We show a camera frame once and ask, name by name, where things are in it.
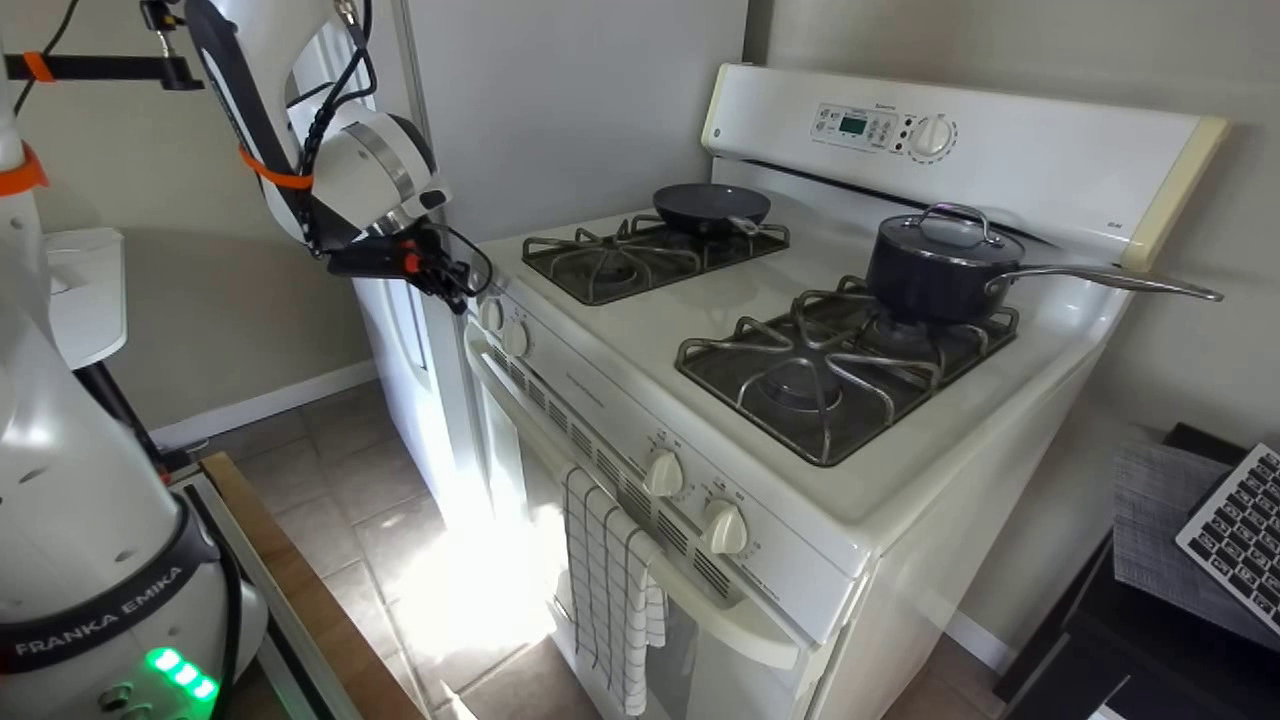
wooden floor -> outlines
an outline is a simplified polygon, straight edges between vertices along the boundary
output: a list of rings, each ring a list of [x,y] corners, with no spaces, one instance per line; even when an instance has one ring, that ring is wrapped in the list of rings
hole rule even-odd
[[[383,411],[355,386],[210,441],[344,603],[404,691],[450,720],[594,720],[544,628],[456,558]],[[993,670],[946,639],[889,720],[993,720]]]

baseboard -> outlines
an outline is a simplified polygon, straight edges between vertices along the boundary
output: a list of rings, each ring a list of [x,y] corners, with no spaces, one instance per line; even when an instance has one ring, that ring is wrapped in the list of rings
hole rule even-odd
[[[221,436],[221,430],[280,417],[288,409],[336,395],[336,393],[369,383],[369,378],[375,378],[375,362],[372,361],[347,362],[347,367],[336,367],[336,371],[323,371],[323,375],[309,375],[302,383],[271,386],[263,395],[247,395],[240,404],[223,404],[223,409],[211,409],[211,411],[152,428],[152,441],[165,451],[169,446],[188,446],[188,443],[202,443],[206,436]]]
[[[1004,670],[1013,663],[1013,647],[966,610],[954,614],[947,637],[993,670]]]

white towel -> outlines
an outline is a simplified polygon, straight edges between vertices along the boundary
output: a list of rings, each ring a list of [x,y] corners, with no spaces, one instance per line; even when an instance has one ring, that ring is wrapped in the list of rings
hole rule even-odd
[[[578,663],[594,667],[628,714],[646,714],[646,651],[669,637],[669,595],[646,563],[646,550],[660,549],[586,472],[564,480],[564,535]]]

pot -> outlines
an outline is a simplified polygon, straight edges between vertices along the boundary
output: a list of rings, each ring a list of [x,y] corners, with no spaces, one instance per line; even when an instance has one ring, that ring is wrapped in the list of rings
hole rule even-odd
[[[1018,276],[1082,276],[1130,292],[1174,292],[1221,302],[1196,285],[1133,276],[1096,264],[1026,264],[1026,243],[978,208],[889,215],[875,232],[870,288],[906,320],[978,325],[993,317]]]

gas burner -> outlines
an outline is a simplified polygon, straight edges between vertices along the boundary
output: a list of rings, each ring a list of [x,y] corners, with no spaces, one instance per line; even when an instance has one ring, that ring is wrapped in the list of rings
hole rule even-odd
[[[683,338],[678,367],[833,466],[1018,335],[1018,310],[983,325],[906,325],[860,285],[806,292],[789,317],[740,320],[730,338]]]
[[[756,235],[691,235],[669,227],[660,215],[628,215],[611,235],[586,227],[578,227],[573,239],[528,235],[526,264],[582,302],[611,302],[779,248],[789,248],[789,227],[779,223],[765,223]]]

